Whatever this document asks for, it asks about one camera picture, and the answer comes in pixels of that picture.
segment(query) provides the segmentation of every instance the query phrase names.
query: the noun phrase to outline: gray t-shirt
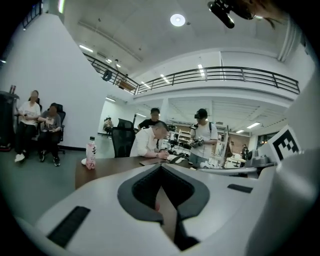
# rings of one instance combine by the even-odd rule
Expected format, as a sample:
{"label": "gray t-shirt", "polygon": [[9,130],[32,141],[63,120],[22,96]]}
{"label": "gray t-shirt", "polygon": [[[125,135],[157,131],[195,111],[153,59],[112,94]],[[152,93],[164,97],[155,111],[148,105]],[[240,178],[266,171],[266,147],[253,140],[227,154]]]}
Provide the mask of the gray t-shirt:
{"label": "gray t-shirt", "polygon": [[50,131],[61,126],[61,118],[59,114],[56,114],[56,116],[49,116],[49,111],[46,110],[42,113],[41,117],[47,119],[44,123],[44,130]]}

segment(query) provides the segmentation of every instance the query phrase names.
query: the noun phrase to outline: black shoe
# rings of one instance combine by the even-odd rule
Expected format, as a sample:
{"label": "black shoe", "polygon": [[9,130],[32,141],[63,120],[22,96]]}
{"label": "black shoe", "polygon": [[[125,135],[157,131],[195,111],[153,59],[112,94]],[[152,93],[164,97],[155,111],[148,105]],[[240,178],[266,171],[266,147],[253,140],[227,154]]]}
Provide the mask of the black shoe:
{"label": "black shoe", "polygon": [[55,166],[60,166],[60,159],[59,159],[59,157],[54,157],[54,158],[53,158],[53,162],[54,162],[54,165],[55,165]]}
{"label": "black shoe", "polygon": [[45,154],[43,151],[39,152],[39,160],[40,162],[43,162],[45,160]]}

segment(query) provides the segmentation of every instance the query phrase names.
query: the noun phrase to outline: black shirt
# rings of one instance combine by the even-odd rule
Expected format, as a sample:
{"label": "black shirt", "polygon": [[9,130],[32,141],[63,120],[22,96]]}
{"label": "black shirt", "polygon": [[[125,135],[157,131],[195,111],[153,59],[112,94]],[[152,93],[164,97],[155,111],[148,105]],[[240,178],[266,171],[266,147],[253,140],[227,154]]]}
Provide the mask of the black shirt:
{"label": "black shirt", "polygon": [[139,123],[140,129],[148,129],[150,127],[153,127],[156,123],[159,121],[152,121],[151,119],[146,119],[142,123]]}

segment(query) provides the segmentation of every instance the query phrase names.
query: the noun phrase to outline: gray floor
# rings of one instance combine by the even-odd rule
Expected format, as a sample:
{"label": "gray floor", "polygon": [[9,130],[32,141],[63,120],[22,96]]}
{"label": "gray floor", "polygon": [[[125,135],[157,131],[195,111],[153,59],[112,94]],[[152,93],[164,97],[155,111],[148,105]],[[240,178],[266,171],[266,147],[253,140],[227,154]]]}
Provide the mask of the gray floor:
{"label": "gray floor", "polygon": [[[97,158],[113,158],[111,139],[96,136]],[[83,151],[59,153],[61,166],[56,167],[51,154],[39,162],[33,151],[22,163],[15,163],[16,153],[0,152],[0,188],[12,213],[30,224],[51,206],[75,191],[76,161],[85,158]]]}

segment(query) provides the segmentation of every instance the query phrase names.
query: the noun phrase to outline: black slot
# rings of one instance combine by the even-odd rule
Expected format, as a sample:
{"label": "black slot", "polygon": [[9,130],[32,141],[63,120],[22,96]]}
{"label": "black slot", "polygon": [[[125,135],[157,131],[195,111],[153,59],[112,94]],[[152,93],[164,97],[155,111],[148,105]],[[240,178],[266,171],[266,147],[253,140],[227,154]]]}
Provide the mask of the black slot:
{"label": "black slot", "polygon": [[250,194],[253,189],[253,187],[241,186],[241,185],[237,185],[237,184],[230,184],[227,188],[232,189],[232,190],[241,191],[241,192],[248,193],[248,194]]}
{"label": "black slot", "polygon": [[84,222],[91,210],[83,206],[76,206],[47,236],[52,242],[64,248]]}

